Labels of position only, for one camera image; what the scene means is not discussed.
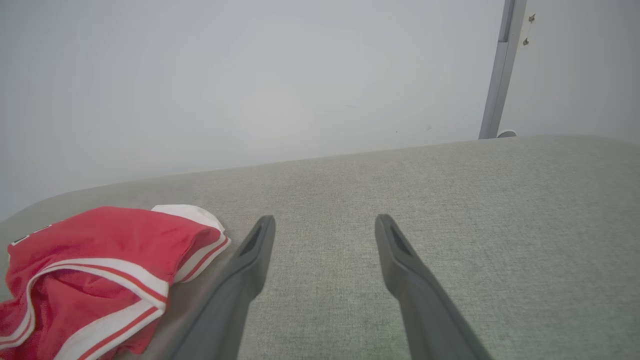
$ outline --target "couch cushion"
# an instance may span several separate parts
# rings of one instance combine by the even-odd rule
[[[144,359],[265,214],[276,239],[240,359],[409,358],[381,276],[378,213],[395,218],[494,359],[640,354],[636,145],[518,137],[160,177],[39,202],[0,224],[1,241],[97,206],[180,203],[214,213],[235,242],[173,288]]]

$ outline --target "red and white shorts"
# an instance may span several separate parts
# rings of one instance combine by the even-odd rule
[[[97,359],[143,352],[169,287],[230,243],[206,210],[97,208],[13,242],[0,304],[0,357]]]

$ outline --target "gray couch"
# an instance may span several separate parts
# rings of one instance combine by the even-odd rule
[[[506,138],[160,177],[44,200],[0,224],[1,239],[98,206],[156,204],[205,208],[235,242],[172,288],[144,359],[265,214],[276,239],[239,358],[409,358],[381,276],[378,213],[395,218],[494,359],[640,357],[636,145]]]

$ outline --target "white stripe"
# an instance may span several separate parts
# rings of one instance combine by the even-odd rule
[[[47,229],[48,227],[51,227],[51,225],[49,225],[49,226],[45,226],[45,227],[43,227],[43,228],[42,228],[42,229],[40,229],[40,230],[36,230],[36,231],[32,232],[31,234],[29,234],[29,235],[27,235],[27,236],[23,237],[22,239],[15,240],[14,242],[12,242],[12,243],[11,243],[11,246],[16,246],[16,245],[18,245],[18,243],[22,242],[23,240],[25,240],[25,239],[26,239],[26,238],[28,238],[29,236],[31,236],[31,235],[33,235],[33,234],[35,234],[35,233],[39,232],[39,231],[43,231],[44,229]]]
[[[87,326],[79,329],[71,335],[69,339],[62,345],[54,360],[77,359],[85,352],[89,351],[96,344],[108,338],[112,334],[127,327],[133,320],[142,315],[145,311],[154,308],[149,303],[141,300],[129,307],[126,307],[115,313],[111,313],[104,318],[89,323]],[[128,331],[123,332],[120,336],[114,338],[102,347],[98,348],[94,353],[90,354],[87,359],[97,359],[109,350],[115,348],[126,339],[130,338],[136,332],[142,330],[155,319],[162,315],[163,311],[158,309],[144,320],[132,326]]]
[[[176,205],[156,205],[151,211],[157,213],[165,213],[176,217],[182,217],[195,221],[198,224],[215,227],[221,233],[225,232],[218,218],[203,208],[194,205],[176,204]]]
[[[138,264],[131,263],[126,260],[112,259],[112,258],[83,258],[83,259],[67,259],[53,263],[47,268],[65,264],[80,264],[80,265],[98,265],[119,270],[127,273],[137,280],[140,280],[145,286],[148,286],[151,290],[166,297],[169,294],[169,283],[157,278],[153,274],[147,271]]]
[[[209,264],[211,264],[211,261],[213,261],[213,259],[214,259],[216,256],[218,256],[218,254],[220,254],[223,250],[225,250],[225,249],[229,246],[229,244],[230,244],[230,243],[231,243],[231,239],[228,239],[228,240],[227,240],[227,243],[226,243],[226,244],[224,244],[224,246],[220,247],[220,249],[218,249],[216,252],[214,252],[213,254],[211,254],[211,255],[210,255],[210,256],[209,256],[209,257],[208,257],[208,258],[207,258],[207,259],[206,259],[206,260],[205,260],[201,265],[200,265],[200,268],[198,268],[198,270],[197,270],[195,273],[193,273],[193,275],[192,275],[192,276],[190,276],[190,277],[189,277],[189,279],[183,280],[183,281],[181,281],[181,282],[189,282],[189,281],[191,281],[191,280],[195,279],[196,277],[198,277],[198,275],[200,275],[200,274],[204,271],[204,269],[206,269],[206,268],[207,268],[207,266],[209,266]]]
[[[158,279],[156,276],[152,275],[150,272],[145,270],[142,266],[139,266],[134,263],[130,263],[128,261],[124,261],[120,259],[109,259],[109,258],[93,258],[93,259],[68,259],[68,260],[59,261],[57,263],[53,263],[47,266],[46,268],[44,268],[42,271],[40,271],[36,275],[34,275],[27,283],[27,290],[26,290],[27,313],[25,317],[22,319],[22,322],[20,323],[16,331],[14,331],[9,336],[0,338],[0,341],[5,341],[5,340],[12,341],[11,343],[0,345],[0,350],[4,348],[12,348],[12,347],[20,346],[25,340],[29,338],[29,336],[33,332],[33,329],[35,328],[35,321],[30,322],[29,319],[36,318],[35,310],[33,309],[33,303],[31,301],[31,288],[33,287],[33,284],[40,276],[56,270],[63,270],[63,269],[78,270],[78,271],[88,272],[91,274],[104,277],[105,279],[114,281],[124,286],[125,288],[133,291],[141,299],[144,299],[150,302],[151,304],[153,304],[154,306],[156,306],[161,311],[161,313],[164,312],[164,309],[166,307],[166,304],[164,302],[161,302],[160,300],[151,296],[147,292],[143,291],[142,289],[137,287],[133,282],[108,271],[89,268],[86,266],[74,266],[74,265],[68,265],[68,264],[99,265],[99,266],[105,266],[108,268],[113,268],[135,277],[136,279],[140,280],[145,286],[148,286],[151,290],[157,292],[162,296],[166,297],[169,293],[169,284],[166,281]],[[20,336],[20,334],[22,334],[22,332],[27,327],[27,325],[28,325],[27,331],[24,332],[22,336]]]
[[[9,336],[0,336],[0,343],[4,343],[5,341],[15,341],[18,339],[18,337],[20,337],[20,335],[22,334],[22,332],[24,331],[24,329],[27,328],[27,325],[29,324],[29,319],[31,319],[31,312],[29,312],[29,309],[27,309],[27,311],[24,313],[24,318],[22,318],[22,321],[20,323],[20,325],[18,325],[18,327],[14,330],[14,332],[9,335]],[[0,350],[4,349],[4,348],[10,348],[10,347],[16,347],[17,345],[14,344],[3,344],[0,345]]]
[[[193,270],[193,268],[196,267],[198,262],[202,258],[204,258],[204,256],[209,251],[215,249],[216,246],[220,245],[222,243],[221,241],[225,241],[225,235],[223,233],[220,233],[220,237],[213,244],[202,247],[200,250],[194,252],[193,255],[191,255],[191,257],[184,263],[184,265],[175,274],[175,280],[173,280],[173,282],[175,283],[175,282],[183,281],[184,277],[189,275],[189,273]]]
[[[116,275],[112,272],[108,272],[105,270],[100,270],[100,269],[94,269],[94,268],[88,268],[85,266],[77,266],[77,265],[60,265],[60,266],[49,266],[47,267],[47,270],[63,270],[63,269],[69,269],[69,270],[77,270],[77,271],[82,271],[82,272],[88,272],[90,274],[93,275],[98,275],[100,277],[103,277],[105,279],[109,279],[119,285],[122,285],[124,288],[127,288],[128,290],[130,290],[131,292],[133,292],[134,294],[136,294],[139,298],[146,300],[147,302],[151,303],[153,306],[159,308],[159,309],[164,309],[166,307],[166,303],[156,299],[155,297],[149,295],[149,293],[147,293],[146,291],[142,290],[141,288],[137,287],[133,282],[125,279],[124,277],[121,277],[119,275]]]

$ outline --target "white wall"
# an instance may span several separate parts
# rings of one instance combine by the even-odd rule
[[[640,143],[640,1],[527,0],[525,14],[500,131]]]
[[[0,219],[164,174],[477,138],[503,0],[0,4]]]

